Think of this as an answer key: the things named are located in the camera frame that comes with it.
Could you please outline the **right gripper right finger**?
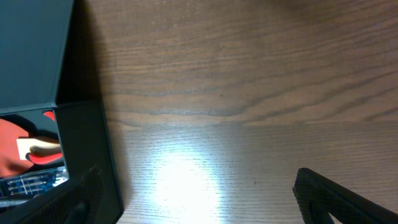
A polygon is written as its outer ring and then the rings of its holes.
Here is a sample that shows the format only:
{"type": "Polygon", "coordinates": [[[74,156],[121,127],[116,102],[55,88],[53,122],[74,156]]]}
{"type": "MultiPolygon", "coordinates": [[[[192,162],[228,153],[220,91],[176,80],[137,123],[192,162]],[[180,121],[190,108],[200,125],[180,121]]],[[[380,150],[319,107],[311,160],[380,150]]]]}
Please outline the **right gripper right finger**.
{"type": "Polygon", "coordinates": [[[305,223],[397,223],[397,214],[308,169],[297,172],[293,193],[305,223]]]}

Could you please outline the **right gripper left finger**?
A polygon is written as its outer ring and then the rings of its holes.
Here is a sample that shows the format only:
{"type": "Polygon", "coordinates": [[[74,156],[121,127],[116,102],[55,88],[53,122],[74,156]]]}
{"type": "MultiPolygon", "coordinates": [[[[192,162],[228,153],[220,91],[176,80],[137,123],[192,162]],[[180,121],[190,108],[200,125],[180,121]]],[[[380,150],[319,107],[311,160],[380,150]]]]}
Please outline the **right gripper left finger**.
{"type": "Polygon", "coordinates": [[[103,197],[102,170],[92,167],[1,214],[1,223],[94,223],[103,197]]]}

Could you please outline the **blue precision screwdriver set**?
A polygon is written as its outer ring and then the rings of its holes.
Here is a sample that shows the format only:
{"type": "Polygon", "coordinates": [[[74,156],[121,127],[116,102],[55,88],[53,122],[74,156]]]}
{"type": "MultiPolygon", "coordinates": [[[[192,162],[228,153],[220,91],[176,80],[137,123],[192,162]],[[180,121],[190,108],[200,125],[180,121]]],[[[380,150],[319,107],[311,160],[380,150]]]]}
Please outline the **blue precision screwdriver set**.
{"type": "Polygon", "coordinates": [[[26,203],[69,179],[66,167],[29,172],[1,179],[1,208],[26,203]]]}

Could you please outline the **orange scraper wooden handle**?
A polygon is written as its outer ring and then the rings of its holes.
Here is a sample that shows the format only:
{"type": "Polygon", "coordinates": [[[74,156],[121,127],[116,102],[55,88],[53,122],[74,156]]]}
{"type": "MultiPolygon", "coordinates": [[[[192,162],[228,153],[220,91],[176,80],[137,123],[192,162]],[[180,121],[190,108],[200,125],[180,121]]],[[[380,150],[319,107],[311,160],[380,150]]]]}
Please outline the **orange scraper wooden handle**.
{"type": "Polygon", "coordinates": [[[57,139],[33,136],[20,126],[1,120],[1,177],[21,175],[33,166],[46,166],[63,158],[57,139]]]}

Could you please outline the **dark green lidded box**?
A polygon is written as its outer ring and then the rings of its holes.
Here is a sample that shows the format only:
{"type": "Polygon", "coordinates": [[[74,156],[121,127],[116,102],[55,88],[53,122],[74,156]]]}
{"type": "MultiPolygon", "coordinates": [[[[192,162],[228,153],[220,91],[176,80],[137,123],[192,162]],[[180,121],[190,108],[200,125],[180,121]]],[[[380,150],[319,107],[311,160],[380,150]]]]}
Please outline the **dark green lidded box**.
{"type": "Polygon", "coordinates": [[[65,166],[70,179],[99,167],[104,192],[94,223],[117,222],[124,207],[86,1],[1,2],[2,119],[60,143],[60,161],[23,174],[65,166]]]}

